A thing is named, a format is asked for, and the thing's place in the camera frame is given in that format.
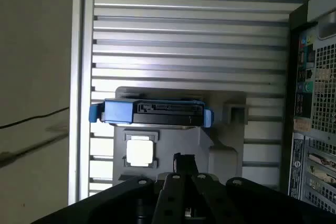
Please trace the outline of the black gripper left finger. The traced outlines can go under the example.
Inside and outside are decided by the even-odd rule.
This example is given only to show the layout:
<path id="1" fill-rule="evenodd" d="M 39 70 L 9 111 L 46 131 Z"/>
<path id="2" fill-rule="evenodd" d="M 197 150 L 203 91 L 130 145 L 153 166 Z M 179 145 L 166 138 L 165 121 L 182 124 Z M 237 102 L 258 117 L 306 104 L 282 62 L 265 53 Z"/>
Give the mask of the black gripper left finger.
<path id="1" fill-rule="evenodd" d="M 160 199 L 162 186 L 135 176 L 33 223 L 183 223 L 183 205 L 173 196 Z"/>

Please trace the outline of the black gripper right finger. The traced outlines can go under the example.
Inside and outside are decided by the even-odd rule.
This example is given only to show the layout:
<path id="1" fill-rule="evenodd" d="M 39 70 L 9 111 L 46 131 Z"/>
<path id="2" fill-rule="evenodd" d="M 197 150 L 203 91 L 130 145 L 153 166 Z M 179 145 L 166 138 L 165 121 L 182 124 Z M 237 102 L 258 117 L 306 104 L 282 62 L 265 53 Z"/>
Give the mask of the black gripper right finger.
<path id="1" fill-rule="evenodd" d="M 209 174 L 199 173 L 195 156 L 183 156 L 183 171 L 204 182 L 213 201 L 198 191 L 187 196 L 191 215 L 185 223 L 335 223 L 335 215 L 241 177 L 221 184 Z"/>

